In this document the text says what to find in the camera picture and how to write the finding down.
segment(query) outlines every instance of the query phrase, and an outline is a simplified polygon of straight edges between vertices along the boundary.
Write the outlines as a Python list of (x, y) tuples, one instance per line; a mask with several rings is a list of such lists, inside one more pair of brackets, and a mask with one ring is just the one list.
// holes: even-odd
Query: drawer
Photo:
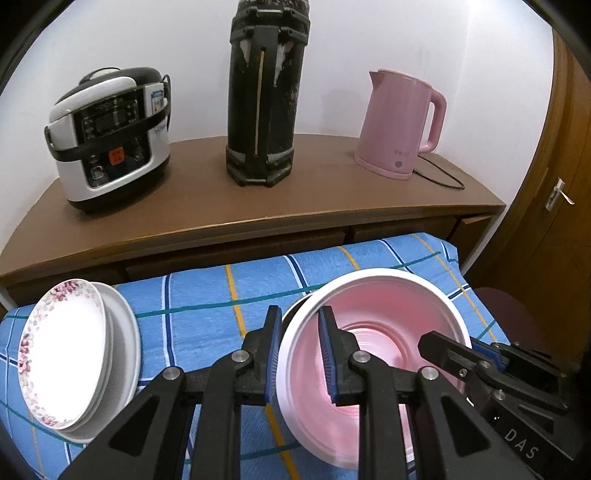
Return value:
[(494, 218), (494, 215), (479, 215), (463, 218), (458, 222), (457, 228), (449, 241), (457, 248), (460, 265), (464, 264), (478, 243), (480, 243)]
[(452, 232), (455, 224), (455, 217), (446, 216), (355, 225), (351, 227), (348, 233), (348, 240), (351, 243), (366, 242), (368, 240), (419, 232), (430, 233), (445, 240)]
[(117, 285), (126, 281), (127, 274), (125, 270), (120, 270), (111, 265), (106, 265), (104, 267), (85, 268), (83, 270), (76, 270), (59, 275), (38, 278), (23, 283), (17, 283), (16, 285), (6, 287), (6, 290), (8, 290), (8, 294), (12, 297), (17, 305), (29, 305), (31, 303), (37, 303), (39, 299), (45, 294), (45, 292), (54, 285), (71, 278), (82, 278), (88, 281), (97, 281), (106, 283), (108, 285)]
[(344, 240), (345, 230), (339, 228), (291, 233), (154, 255), (129, 263), (126, 271), (131, 280), (143, 280), (192, 268), (207, 268), (320, 250), (342, 245)]

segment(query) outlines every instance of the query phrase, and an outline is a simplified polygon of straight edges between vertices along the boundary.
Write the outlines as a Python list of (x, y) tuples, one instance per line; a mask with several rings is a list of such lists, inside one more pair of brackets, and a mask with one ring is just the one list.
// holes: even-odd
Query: wooden table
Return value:
[[(56, 180), (2, 251), (0, 285), (23, 304), (66, 278), (114, 284), (415, 231), (452, 241), (458, 234), (465, 256), (505, 207), (437, 155), (429, 158), (461, 179), (464, 191), (373, 174), (353, 160), (357, 141), (296, 135), (293, 172), (270, 189), (230, 179), (225, 137), (178, 142), (161, 184), (99, 215), (72, 208)], [(423, 173), (451, 181), (418, 162)]]

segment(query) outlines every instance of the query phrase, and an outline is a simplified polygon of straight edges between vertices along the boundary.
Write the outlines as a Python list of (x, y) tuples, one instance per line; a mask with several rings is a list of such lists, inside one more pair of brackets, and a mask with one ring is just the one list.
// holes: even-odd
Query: white rice cooker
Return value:
[(90, 212), (156, 183), (170, 158), (170, 78), (107, 68), (62, 96), (45, 127), (68, 201)]

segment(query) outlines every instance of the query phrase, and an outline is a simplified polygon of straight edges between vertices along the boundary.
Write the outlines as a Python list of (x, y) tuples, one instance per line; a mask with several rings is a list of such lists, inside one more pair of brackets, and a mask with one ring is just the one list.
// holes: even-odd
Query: black cylindrical container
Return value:
[(226, 168), (240, 185), (291, 172), (307, 0), (241, 0), (232, 21)]

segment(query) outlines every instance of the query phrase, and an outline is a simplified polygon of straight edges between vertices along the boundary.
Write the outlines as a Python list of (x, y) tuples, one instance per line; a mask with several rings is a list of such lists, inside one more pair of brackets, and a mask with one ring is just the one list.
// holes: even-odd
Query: orange button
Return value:
[(111, 165), (117, 165), (125, 160), (125, 152), (123, 147), (114, 148), (109, 152), (109, 162)]

